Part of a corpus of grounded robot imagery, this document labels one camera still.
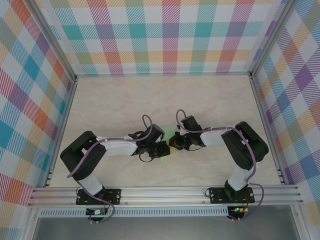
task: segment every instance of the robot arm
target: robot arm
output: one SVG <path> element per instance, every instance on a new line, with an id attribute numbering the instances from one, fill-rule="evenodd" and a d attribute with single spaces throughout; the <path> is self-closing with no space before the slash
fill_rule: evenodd
<path id="1" fill-rule="evenodd" d="M 149 131 L 150 126 L 144 132 L 139 131 L 124 137 L 109 139 L 96 136 L 92 131 L 85 131 L 62 151 L 60 158 L 72 173 L 70 175 L 73 179 L 79 182 L 91 195 L 96 195 L 103 189 L 103 185 L 93 171 L 103 156 L 134 156 L 148 153 L 151 159 L 154 159 L 170 154 L 166 141 L 162 141 L 165 134 L 163 130 L 153 124 L 152 130 L 147 136 Z M 96 144 L 95 147 L 91 149 L 82 164 L 78 166 L 85 155 L 83 150 L 88 151 L 94 144 Z"/>
<path id="2" fill-rule="evenodd" d="M 241 196 L 248 186 L 248 177 L 253 173 L 254 162 L 249 149 L 236 131 L 239 131 L 246 139 L 256 163 L 261 162 L 269 152 L 267 144 L 244 121 L 235 127 L 211 130 L 210 127 L 202 129 L 193 116 L 188 116 L 181 121 L 181 125 L 183 128 L 178 125 L 180 132 L 175 132 L 175 135 L 169 140 L 169 146 L 177 150 L 189 151 L 191 145 L 206 147 L 225 144 L 236 163 L 232 175 L 225 182 L 225 193 L 231 201 Z"/>

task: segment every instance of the black mounting plate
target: black mounting plate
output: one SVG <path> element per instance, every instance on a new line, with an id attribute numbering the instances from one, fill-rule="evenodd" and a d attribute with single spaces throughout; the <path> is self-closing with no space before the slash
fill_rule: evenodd
<path id="1" fill-rule="evenodd" d="M 113 205 L 119 205 L 121 199 L 121 189 L 102 189 L 95 197 L 108 201 Z M 75 201 L 76 205 L 105 205 L 103 202 L 98 201 L 90 197 L 85 193 L 83 189 L 77 191 L 77 197 Z"/>
<path id="2" fill-rule="evenodd" d="M 224 187 L 210 187 L 208 190 L 208 196 L 210 197 L 211 204 L 246 204 L 247 199 L 244 196 L 248 198 L 249 204 L 253 204 L 255 202 L 254 192 L 251 187 L 246 187 L 243 194 L 233 200 L 230 200 L 227 196 Z"/>

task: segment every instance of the small green object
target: small green object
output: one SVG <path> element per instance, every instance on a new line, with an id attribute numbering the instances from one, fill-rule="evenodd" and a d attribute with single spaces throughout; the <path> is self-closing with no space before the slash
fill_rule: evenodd
<path id="1" fill-rule="evenodd" d="M 166 141 L 166 144 L 169 144 L 169 139 L 175 135 L 176 127 L 169 126 L 169 127 L 162 127 L 161 129 L 164 131 L 163 141 Z M 162 163 L 167 157 L 168 156 L 160 157 L 160 163 Z"/>

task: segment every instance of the marble surface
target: marble surface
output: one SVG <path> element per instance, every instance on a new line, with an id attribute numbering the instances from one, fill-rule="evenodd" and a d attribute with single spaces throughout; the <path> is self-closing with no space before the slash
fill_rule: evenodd
<path id="1" fill-rule="evenodd" d="M 246 75 L 117 76 L 80 78 L 60 152 L 84 131 L 121 137 L 145 130 L 141 117 L 148 114 L 160 127 L 175 127 L 176 111 L 184 109 L 205 127 L 234 126 L 246 121 L 265 140 L 252 89 Z M 235 163 L 225 145 L 198 151 L 171 150 L 161 162 L 141 162 L 138 156 L 104 157 L 94 173 L 110 187 L 223 185 Z M 59 158 L 51 187 L 76 187 Z M 260 163 L 253 183 L 279 184 L 269 152 Z"/>

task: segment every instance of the plaid wall panel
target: plaid wall panel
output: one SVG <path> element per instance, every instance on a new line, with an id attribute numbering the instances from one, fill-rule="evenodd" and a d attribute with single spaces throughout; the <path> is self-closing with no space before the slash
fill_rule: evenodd
<path id="1" fill-rule="evenodd" d="M 86 75 L 247 72 L 280 1 L 37 0 L 73 68 Z"/>
<path id="2" fill-rule="evenodd" d="M 320 236 L 320 0 L 299 1 L 256 77 L 286 175 Z"/>
<path id="3" fill-rule="evenodd" d="M 256 53 L 254 55 L 253 61 L 251 62 L 250 67 L 249 67 L 249 72 L 252 72 L 252 70 L 253 70 L 256 62 L 257 62 L 257 59 L 258 59 L 262 49 L 265 47 L 265 45 L 266 45 L 266 43 L 267 43 L 267 41 L 269 39 L 269 36 L 270 36 L 271 32 L 273 31 L 273 29 L 274 29 L 274 27 L 276 25 L 276 22 L 278 21 L 278 19 L 279 19 L 281 13 L 282 13 L 287 1 L 288 0 L 281 0 L 281 3 L 278 6 L 275 15 L 273 16 L 273 19 L 272 19 L 267 31 L 265 32 L 265 34 L 263 36 L 263 39 L 262 39 L 262 41 L 261 41 L 261 43 L 259 45 L 259 48 L 258 48 L 258 50 L 256 51 Z"/>
<path id="4" fill-rule="evenodd" d="M 0 240 L 14 240 L 45 177 L 71 80 L 23 1 L 0 6 Z"/>

